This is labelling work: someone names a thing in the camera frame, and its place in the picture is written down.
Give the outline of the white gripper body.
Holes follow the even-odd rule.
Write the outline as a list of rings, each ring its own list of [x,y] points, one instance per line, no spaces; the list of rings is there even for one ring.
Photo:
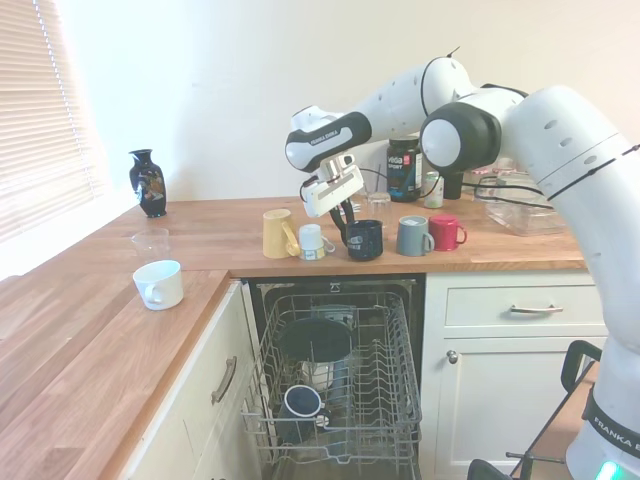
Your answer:
[[[314,181],[303,188],[303,206],[311,218],[328,213],[343,201],[348,200],[363,187],[363,177],[358,167],[347,168],[333,182]]]

